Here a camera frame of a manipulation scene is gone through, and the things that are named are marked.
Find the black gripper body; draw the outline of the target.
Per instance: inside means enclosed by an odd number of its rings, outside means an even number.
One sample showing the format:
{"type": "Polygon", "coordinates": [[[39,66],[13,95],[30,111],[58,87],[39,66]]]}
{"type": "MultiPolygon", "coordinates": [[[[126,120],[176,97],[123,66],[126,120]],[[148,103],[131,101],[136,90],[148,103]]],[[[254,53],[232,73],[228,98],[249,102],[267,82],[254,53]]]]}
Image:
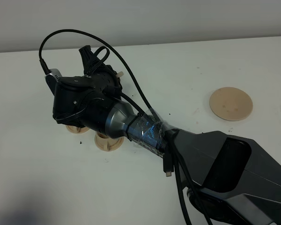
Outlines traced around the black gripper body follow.
{"type": "Polygon", "coordinates": [[[110,51],[103,58],[104,46],[92,52],[86,45],[79,49],[83,76],[62,77],[56,89],[53,118],[58,124],[87,127],[104,135],[122,135],[123,125],[118,118],[116,104],[120,102],[120,80],[117,72],[105,64],[110,51]]]}

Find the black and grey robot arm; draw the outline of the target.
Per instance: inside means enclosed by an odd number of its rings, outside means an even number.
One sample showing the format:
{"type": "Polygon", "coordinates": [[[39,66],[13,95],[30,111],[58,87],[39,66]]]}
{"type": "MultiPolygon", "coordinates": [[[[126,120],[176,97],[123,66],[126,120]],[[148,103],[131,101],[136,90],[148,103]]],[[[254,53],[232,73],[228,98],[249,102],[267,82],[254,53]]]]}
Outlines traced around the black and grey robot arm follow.
{"type": "Polygon", "coordinates": [[[176,176],[178,195],[187,188],[208,223],[281,225],[281,165],[254,140],[172,127],[122,92],[119,76],[98,52],[87,45],[80,55],[83,76],[46,72],[57,123],[126,137],[160,156],[164,172],[176,176]]]}

